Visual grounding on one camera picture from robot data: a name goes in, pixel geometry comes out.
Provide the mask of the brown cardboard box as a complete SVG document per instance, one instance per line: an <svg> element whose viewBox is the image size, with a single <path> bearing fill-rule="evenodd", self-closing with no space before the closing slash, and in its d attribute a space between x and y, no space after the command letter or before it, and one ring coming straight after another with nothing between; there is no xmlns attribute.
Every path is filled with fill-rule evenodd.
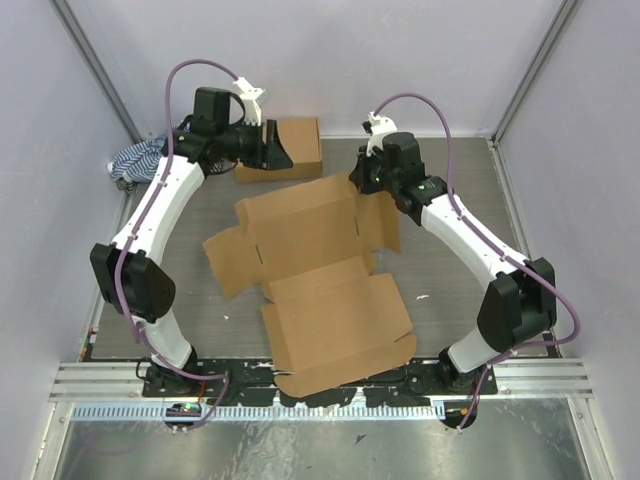
<svg viewBox="0 0 640 480"><path fill-rule="evenodd" d="M322 176L323 158L318 117L291 117L277 120L278 133L293 166L284 170L254 170L239 165L234 170L240 183L310 180Z"/></svg>

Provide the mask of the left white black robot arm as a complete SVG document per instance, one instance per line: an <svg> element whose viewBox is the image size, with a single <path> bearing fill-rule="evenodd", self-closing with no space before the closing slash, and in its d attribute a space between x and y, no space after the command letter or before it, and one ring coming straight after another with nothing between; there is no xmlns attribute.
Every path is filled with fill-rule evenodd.
<svg viewBox="0 0 640 480"><path fill-rule="evenodd" d="M181 397L217 377L202 374L195 347L179 328L173 312L176 285L161 267L164 251L206 178L238 164L266 171L292 167L276 121L262 117L265 98L265 89L244 78L231 90L198 88L192 113L170 127L156 174L130 219L109 243L97 243L90 252L103 299L149 349L145 381Z"/></svg>

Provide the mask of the brown cardboard blanks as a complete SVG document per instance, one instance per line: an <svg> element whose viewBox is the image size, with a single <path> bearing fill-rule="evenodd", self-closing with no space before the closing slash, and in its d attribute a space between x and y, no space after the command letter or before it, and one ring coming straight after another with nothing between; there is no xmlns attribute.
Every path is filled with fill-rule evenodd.
<svg viewBox="0 0 640 480"><path fill-rule="evenodd" d="M239 201L238 223L204 242L226 299L259 286L275 382L302 398L406 364L417 338L375 253L399 251L386 192L340 173Z"/></svg>

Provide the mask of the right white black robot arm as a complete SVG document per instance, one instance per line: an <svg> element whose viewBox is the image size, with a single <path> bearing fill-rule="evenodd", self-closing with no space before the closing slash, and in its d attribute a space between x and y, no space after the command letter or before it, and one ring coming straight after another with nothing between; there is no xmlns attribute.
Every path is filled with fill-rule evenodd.
<svg viewBox="0 0 640 480"><path fill-rule="evenodd" d="M444 179L427 174L413 134L372 135L360 147L349 179L363 195L387 192L401 213L448 246L485 289L474 329L438 356L436 371L447 392L466 392L480 367L555 325L552 265L501 242L449 193Z"/></svg>

